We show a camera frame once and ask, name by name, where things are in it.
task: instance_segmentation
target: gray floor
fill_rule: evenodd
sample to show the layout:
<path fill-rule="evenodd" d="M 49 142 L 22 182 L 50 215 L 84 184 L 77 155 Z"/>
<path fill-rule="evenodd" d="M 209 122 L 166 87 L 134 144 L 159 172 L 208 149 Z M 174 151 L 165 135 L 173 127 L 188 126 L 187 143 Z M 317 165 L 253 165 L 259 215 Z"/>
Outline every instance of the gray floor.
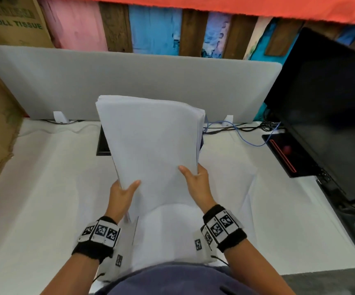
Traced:
<path fill-rule="evenodd" d="M 283 275 L 297 295 L 355 295 L 355 268 Z"/>

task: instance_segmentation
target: white cable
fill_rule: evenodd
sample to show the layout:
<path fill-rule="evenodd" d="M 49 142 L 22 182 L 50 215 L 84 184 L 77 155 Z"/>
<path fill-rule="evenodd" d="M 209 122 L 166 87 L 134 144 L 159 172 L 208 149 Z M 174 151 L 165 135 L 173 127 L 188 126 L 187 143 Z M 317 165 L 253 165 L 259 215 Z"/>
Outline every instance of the white cable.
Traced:
<path fill-rule="evenodd" d="M 36 132 L 36 131 L 42 131 L 42 132 L 44 132 L 44 133 L 50 133 L 50 134 L 62 133 L 62 132 L 64 132 L 64 131 L 71 131 L 71 132 L 73 132 L 73 133 L 81 133 L 81 131 L 82 131 L 83 129 L 85 129 L 86 127 L 89 127 L 89 126 L 96 126 L 96 127 L 98 127 L 98 128 L 101 127 L 100 125 L 97 125 L 97 124 L 87 124 L 86 126 L 84 126 L 83 128 L 81 128 L 81 129 L 79 129 L 79 130 L 77 130 L 77 131 L 74 131 L 74 130 L 65 128 L 65 129 L 63 129 L 63 130 L 58 130 L 58 131 L 55 131 L 55 132 L 47 131 L 46 129 L 43 129 L 43 128 L 38 128 L 38 129 L 35 129 L 35 130 L 30 130 L 30 131 L 28 131 L 28 132 L 26 132 L 26 133 L 23 133 L 23 134 L 19 134 L 17 137 L 18 137 L 18 138 L 21 138 L 21 137 L 23 137 L 23 136 L 27 136 L 27 135 L 29 135 L 29 134 L 32 134 L 32 133 L 34 133 L 34 132 Z"/>

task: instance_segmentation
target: computer monitor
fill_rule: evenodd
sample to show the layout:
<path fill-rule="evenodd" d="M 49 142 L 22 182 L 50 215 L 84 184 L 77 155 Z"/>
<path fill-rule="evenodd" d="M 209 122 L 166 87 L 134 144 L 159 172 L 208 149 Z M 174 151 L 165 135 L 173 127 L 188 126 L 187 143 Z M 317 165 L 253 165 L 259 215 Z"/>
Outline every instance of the computer monitor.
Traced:
<path fill-rule="evenodd" d="M 303 28 L 265 103 L 355 200 L 355 50 Z"/>

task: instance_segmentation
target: forearm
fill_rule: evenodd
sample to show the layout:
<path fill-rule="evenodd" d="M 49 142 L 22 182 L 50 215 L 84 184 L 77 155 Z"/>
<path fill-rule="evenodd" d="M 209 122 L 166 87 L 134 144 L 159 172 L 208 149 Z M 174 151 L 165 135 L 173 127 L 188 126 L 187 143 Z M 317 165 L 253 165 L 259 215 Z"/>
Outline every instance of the forearm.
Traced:
<path fill-rule="evenodd" d="M 98 266 L 98 260 L 73 254 L 41 295 L 87 295 Z"/>
<path fill-rule="evenodd" d="M 224 252 L 234 278 L 260 295 L 295 295 L 284 279 L 247 240 Z"/>

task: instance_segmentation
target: wristband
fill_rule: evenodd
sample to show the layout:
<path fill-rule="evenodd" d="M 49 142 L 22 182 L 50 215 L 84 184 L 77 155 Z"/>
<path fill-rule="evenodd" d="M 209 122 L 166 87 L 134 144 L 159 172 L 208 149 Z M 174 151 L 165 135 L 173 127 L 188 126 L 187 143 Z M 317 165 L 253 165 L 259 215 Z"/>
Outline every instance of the wristband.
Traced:
<path fill-rule="evenodd" d="M 206 242 L 211 248 L 214 240 L 222 253 L 247 238 L 239 220 L 219 204 L 205 213 L 203 221 L 205 225 L 201 228 L 201 232 Z"/>
<path fill-rule="evenodd" d="M 113 256 L 113 248 L 117 244 L 120 231 L 121 229 L 112 218 L 103 216 L 86 226 L 72 254 L 83 254 L 91 259 L 99 260 L 101 264 L 106 257 Z"/>

